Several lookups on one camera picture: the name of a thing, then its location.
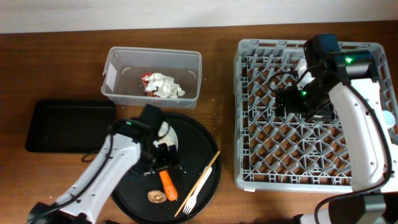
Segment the white napkin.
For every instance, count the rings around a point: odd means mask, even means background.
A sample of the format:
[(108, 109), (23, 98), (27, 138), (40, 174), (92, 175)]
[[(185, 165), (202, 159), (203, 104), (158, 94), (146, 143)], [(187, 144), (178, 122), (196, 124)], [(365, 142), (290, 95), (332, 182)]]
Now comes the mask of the white napkin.
[(185, 91), (179, 84), (170, 84), (165, 87), (165, 96), (167, 98), (178, 98), (185, 95)]

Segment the light blue cup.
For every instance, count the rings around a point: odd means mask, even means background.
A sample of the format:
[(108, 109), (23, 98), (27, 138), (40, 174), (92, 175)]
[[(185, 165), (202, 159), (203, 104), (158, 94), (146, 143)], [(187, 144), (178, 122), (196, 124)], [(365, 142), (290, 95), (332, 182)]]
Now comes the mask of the light blue cup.
[(387, 130), (391, 129), (394, 127), (394, 125), (396, 124), (396, 118), (393, 115), (392, 112), (388, 111), (388, 110), (382, 110), (382, 115), (384, 118), (384, 126)]

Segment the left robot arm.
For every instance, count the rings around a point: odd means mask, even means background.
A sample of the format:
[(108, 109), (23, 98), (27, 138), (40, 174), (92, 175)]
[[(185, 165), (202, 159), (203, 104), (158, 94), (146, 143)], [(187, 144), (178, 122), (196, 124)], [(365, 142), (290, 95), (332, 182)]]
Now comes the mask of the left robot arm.
[(102, 148), (79, 179), (51, 205), (37, 203), (28, 223), (95, 223), (104, 203), (128, 172), (160, 172), (178, 164), (175, 146), (155, 143), (169, 124), (160, 108), (145, 105), (137, 118), (119, 119), (108, 131)]

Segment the grey plate with food scraps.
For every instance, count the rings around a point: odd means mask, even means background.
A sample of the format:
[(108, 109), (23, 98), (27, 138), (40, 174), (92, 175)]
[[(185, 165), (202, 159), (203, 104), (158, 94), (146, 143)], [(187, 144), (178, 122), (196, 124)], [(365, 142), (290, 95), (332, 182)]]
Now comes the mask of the grey plate with food scraps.
[(173, 127), (169, 126), (165, 121), (162, 123), (158, 135), (160, 139), (158, 141), (154, 141), (154, 145), (158, 147), (160, 144), (166, 144), (168, 146), (175, 146), (178, 149), (178, 137), (173, 129)]

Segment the white tissue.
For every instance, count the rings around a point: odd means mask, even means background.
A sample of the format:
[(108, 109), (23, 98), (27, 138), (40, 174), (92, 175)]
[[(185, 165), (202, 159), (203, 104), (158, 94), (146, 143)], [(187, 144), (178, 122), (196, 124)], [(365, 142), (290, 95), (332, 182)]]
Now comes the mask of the white tissue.
[(165, 87), (170, 84), (176, 84), (174, 82), (174, 78), (165, 76), (161, 73), (154, 73), (154, 78), (157, 80), (159, 84), (159, 88), (155, 94), (157, 95), (157, 97), (166, 98)]

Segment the red snack wrapper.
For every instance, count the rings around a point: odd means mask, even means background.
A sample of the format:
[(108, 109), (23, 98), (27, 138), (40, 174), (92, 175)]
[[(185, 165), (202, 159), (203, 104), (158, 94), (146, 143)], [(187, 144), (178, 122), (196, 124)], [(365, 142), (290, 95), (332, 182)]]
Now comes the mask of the red snack wrapper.
[(155, 94), (159, 88), (157, 80), (154, 78), (154, 73), (147, 73), (142, 76), (142, 84), (144, 86), (144, 93), (149, 97), (157, 97)]

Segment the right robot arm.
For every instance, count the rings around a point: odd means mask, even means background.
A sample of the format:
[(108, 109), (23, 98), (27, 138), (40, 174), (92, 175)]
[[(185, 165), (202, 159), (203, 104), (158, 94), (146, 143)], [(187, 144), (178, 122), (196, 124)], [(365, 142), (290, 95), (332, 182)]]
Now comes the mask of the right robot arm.
[(351, 163), (352, 191), (322, 200), (294, 223), (395, 223), (397, 146), (382, 111), (379, 73), (368, 50), (342, 51), (333, 34), (304, 45), (307, 69), (291, 86), (277, 89), (276, 115), (313, 118), (333, 105)]

